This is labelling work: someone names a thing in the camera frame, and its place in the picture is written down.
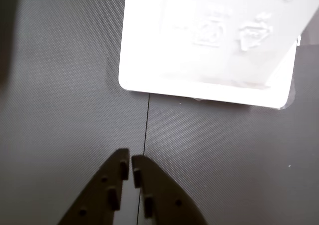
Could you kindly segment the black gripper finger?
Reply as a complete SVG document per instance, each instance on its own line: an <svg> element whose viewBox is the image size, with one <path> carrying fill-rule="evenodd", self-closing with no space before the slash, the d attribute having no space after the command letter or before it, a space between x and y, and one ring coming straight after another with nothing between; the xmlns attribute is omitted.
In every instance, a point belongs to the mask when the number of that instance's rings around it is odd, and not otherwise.
<svg viewBox="0 0 319 225"><path fill-rule="evenodd" d="M207 224L194 200L158 164L144 155L134 155L131 161L145 218L153 219L156 225Z"/></svg>
<svg viewBox="0 0 319 225"><path fill-rule="evenodd" d="M120 209L123 181L129 178L129 149L113 152L75 199L60 225L112 225Z"/></svg>

